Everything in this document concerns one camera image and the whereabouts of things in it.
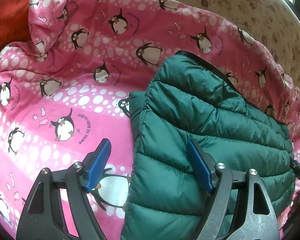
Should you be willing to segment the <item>green quilted puffer jacket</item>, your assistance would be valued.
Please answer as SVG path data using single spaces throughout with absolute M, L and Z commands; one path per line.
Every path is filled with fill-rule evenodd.
M 277 216 L 295 176 L 287 126 L 259 110 L 217 68 L 188 51 L 166 59 L 147 89 L 129 95 L 133 170 L 122 239 L 189 239 L 208 195 L 186 156 L 195 140 L 215 161 L 259 173 Z

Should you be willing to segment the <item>pink penguin fleece blanket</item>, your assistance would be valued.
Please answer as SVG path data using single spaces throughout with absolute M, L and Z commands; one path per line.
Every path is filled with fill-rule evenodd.
M 29 0 L 31 39 L 0 52 L 0 230 L 17 239 L 39 174 L 66 170 L 102 139 L 111 154 L 87 194 L 105 239 L 122 239 L 133 170 L 129 95 L 188 51 L 284 123 L 300 160 L 300 89 L 269 50 L 213 12 L 176 0 Z

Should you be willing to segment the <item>floral beige bed sheet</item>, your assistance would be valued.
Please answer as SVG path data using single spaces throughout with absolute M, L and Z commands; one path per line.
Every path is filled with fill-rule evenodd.
M 178 0 L 230 20 L 265 45 L 300 88 L 300 21 L 284 0 Z

